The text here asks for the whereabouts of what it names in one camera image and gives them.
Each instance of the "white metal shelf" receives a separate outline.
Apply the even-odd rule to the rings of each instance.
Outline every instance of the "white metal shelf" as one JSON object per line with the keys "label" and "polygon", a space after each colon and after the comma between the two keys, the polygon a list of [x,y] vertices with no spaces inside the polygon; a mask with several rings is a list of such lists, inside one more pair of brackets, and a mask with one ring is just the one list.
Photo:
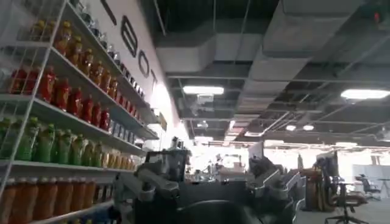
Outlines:
{"label": "white metal shelf", "polygon": [[122,75],[121,70],[115,64],[114,60],[109,56],[100,41],[93,35],[92,31],[87,27],[83,19],[77,14],[69,2],[66,4],[63,19],[68,20],[71,23],[72,28],[78,31],[77,34],[81,36],[83,42],[89,43],[89,47],[91,47],[92,51],[97,52],[101,57],[103,65],[111,71],[111,74],[116,76],[121,94],[125,95],[131,103],[136,105],[143,120],[147,124],[159,123],[158,118],[151,110],[150,105],[142,99],[128,79]]}
{"label": "white metal shelf", "polygon": [[50,219],[30,222],[29,224],[60,223],[60,222],[64,222],[64,221],[68,221],[68,220],[72,220],[72,219],[77,219],[79,217],[82,217],[82,216],[85,216],[85,215],[89,215],[89,214],[92,214],[92,213],[97,212],[97,211],[108,209],[112,205],[113,205],[113,201],[107,201],[107,202],[103,202],[103,203],[100,203],[100,204],[96,204],[96,205],[94,205],[94,206],[92,206],[92,207],[90,207],[88,209],[84,209],[84,210],[80,210],[80,211],[76,211],[76,212],[71,212],[71,213],[68,213],[68,214],[65,214],[65,215],[56,216],[56,217],[53,217],[53,218],[50,218]]}
{"label": "white metal shelf", "polygon": [[124,153],[138,156],[145,156],[146,154],[146,152],[139,147],[112,136],[109,132],[81,120],[43,100],[33,98],[32,96],[0,94],[0,102],[19,102],[19,107],[22,107],[23,103],[27,105],[27,102],[30,100],[34,101],[30,113],[33,116],[36,116],[39,121],[47,124],[53,123],[56,127],[61,129],[70,129],[75,134],[83,134],[87,139],[101,141],[103,144]]}

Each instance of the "fluorescent light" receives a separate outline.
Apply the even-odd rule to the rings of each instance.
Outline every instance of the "fluorescent light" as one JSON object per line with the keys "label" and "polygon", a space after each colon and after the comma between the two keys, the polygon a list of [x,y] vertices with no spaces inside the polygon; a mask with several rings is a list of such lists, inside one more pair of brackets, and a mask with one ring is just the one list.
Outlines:
{"label": "fluorescent light", "polygon": [[347,89],[341,96],[347,99],[366,100],[382,99],[390,94],[390,91],[381,89]]}
{"label": "fluorescent light", "polygon": [[297,128],[295,125],[287,125],[286,130],[288,130],[288,131],[294,131],[295,128]]}
{"label": "fluorescent light", "polygon": [[355,142],[336,142],[336,146],[340,146],[340,147],[354,147],[357,145],[358,144]]}
{"label": "fluorescent light", "polygon": [[224,89],[217,86],[184,86],[183,91],[186,94],[221,95],[224,93]]}
{"label": "fluorescent light", "polygon": [[265,140],[264,146],[280,145],[280,144],[283,144],[283,143],[285,143],[283,140],[271,140],[271,139],[268,139],[268,140]]}
{"label": "fluorescent light", "polygon": [[264,134],[264,132],[251,132],[251,131],[247,131],[245,132],[244,136],[247,136],[247,137],[260,137]]}
{"label": "fluorescent light", "polygon": [[214,140],[213,137],[208,137],[208,136],[195,136],[195,140],[200,141],[200,142],[210,142]]}
{"label": "fluorescent light", "polygon": [[234,120],[230,121],[230,123],[229,123],[229,130],[231,130],[233,128],[235,123],[236,123],[236,121],[234,121]]}
{"label": "fluorescent light", "polygon": [[310,124],[306,124],[305,126],[303,126],[303,129],[305,131],[311,131],[314,129],[314,126],[310,125]]}

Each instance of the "exposed ceiling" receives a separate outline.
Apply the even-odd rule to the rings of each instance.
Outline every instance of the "exposed ceiling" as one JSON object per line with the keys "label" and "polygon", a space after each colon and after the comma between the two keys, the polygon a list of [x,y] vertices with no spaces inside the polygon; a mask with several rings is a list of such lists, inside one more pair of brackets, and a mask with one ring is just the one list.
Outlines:
{"label": "exposed ceiling", "polygon": [[[285,142],[389,145],[373,136],[390,125],[389,99],[340,98],[348,88],[390,89],[390,33],[374,19],[384,1],[141,3],[190,136],[223,141],[238,133],[236,141],[254,142],[245,132],[267,130]],[[204,102],[185,94],[186,85],[225,92]]]}

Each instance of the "table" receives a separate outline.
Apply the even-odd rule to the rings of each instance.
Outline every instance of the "table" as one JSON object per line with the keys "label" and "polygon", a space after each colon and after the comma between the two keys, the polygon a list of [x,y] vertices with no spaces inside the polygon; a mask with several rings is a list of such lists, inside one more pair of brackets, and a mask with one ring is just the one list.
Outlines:
{"label": "table", "polygon": [[387,181],[390,181],[390,178],[379,178],[378,181],[382,181],[382,186],[381,186],[380,190],[382,191],[383,187],[385,187],[386,193],[387,193],[388,197],[390,197],[390,192],[389,192],[390,188],[387,184]]}

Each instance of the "orange bottle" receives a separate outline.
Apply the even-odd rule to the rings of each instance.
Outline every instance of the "orange bottle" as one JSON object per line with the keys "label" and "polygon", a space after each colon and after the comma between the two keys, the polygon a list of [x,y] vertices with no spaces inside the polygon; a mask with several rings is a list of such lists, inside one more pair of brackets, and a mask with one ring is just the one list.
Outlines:
{"label": "orange bottle", "polygon": [[76,67],[79,65],[82,48],[81,37],[75,36],[65,53],[68,60]]}
{"label": "orange bottle", "polygon": [[90,75],[91,66],[93,63],[93,55],[92,50],[87,49],[80,57],[79,60],[79,69],[86,75]]}
{"label": "orange bottle", "polygon": [[60,54],[65,55],[66,48],[68,47],[71,37],[71,23],[69,23],[69,21],[64,21],[62,28],[59,30],[54,41],[54,47],[60,52]]}

